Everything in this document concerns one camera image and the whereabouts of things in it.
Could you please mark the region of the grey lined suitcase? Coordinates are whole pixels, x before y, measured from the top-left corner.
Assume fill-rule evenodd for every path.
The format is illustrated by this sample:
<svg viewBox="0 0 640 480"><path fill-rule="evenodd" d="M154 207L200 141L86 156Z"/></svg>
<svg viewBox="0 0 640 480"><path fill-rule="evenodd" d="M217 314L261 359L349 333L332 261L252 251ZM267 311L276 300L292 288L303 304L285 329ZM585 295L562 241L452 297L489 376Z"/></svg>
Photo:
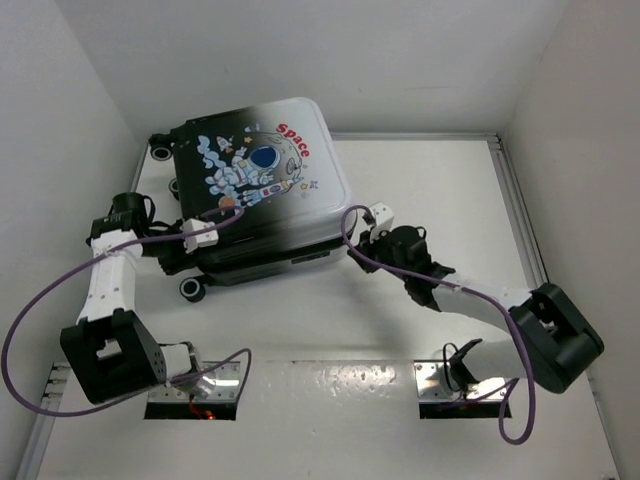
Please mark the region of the grey lined suitcase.
<svg viewBox="0 0 640 480"><path fill-rule="evenodd" d="M209 286L233 286L333 263L346 253L341 217L351 192L317 103L297 97L185 121L148 139L172 161L185 222L218 209L215 246L188 254L197 275L179 285L190 302Z"/></svg>

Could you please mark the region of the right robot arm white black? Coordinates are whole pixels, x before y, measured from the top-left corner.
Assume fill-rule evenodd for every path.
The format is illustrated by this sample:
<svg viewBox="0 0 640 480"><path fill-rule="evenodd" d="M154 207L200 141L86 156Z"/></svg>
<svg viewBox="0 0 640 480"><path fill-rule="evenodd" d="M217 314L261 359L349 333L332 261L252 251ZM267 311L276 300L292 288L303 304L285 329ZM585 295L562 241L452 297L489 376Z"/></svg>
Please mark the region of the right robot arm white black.
<svg viewBox="0 0 640 480"><path fill-rule="evenodd" d="M558 285L529 290L475 283L432 259L421 227L400 226L378 238L365 231L349 255L367 273L384 270L400 279L421 307L463 315L510 335L508 341L474 338L458 347L446 370L458 388L493 377L523 378L561 394L605 350Z"/></svg>

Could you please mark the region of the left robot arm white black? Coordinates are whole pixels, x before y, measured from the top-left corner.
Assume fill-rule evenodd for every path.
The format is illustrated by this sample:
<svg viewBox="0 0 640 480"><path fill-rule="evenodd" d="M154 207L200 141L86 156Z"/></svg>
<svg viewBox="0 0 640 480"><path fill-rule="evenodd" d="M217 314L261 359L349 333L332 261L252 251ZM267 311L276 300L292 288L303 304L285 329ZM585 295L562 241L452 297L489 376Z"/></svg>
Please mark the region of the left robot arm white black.
<svg viewBox="0 0 640 480"><path fill-rule="evenodd" d="M179 232L154 221L146 195L121 193L109 213L93 221L88 243L91 268L85 304L75 325L61 331L60 344L87 399L94 405L164 384L199 369L192 343L158 343L135 312L136 272L143 257L160 263L184 252L184 242L155 241L113 249L132 240Z"/></svg>

